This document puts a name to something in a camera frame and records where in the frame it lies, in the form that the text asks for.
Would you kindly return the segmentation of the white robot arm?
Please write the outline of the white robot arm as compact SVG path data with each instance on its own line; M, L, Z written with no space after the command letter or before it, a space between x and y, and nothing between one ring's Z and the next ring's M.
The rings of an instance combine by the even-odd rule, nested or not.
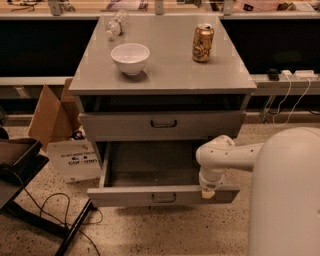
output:
M320 256L320 129L297 127L237 146L225 135L196 151L202 196L227 168L252 173L248 256Z

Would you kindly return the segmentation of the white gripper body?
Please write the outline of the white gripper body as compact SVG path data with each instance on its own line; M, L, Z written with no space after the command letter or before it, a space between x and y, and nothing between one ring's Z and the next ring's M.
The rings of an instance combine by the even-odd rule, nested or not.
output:
M211 192L218 190L223 185L223 175L216 173L199 173L199 184L203 191Z

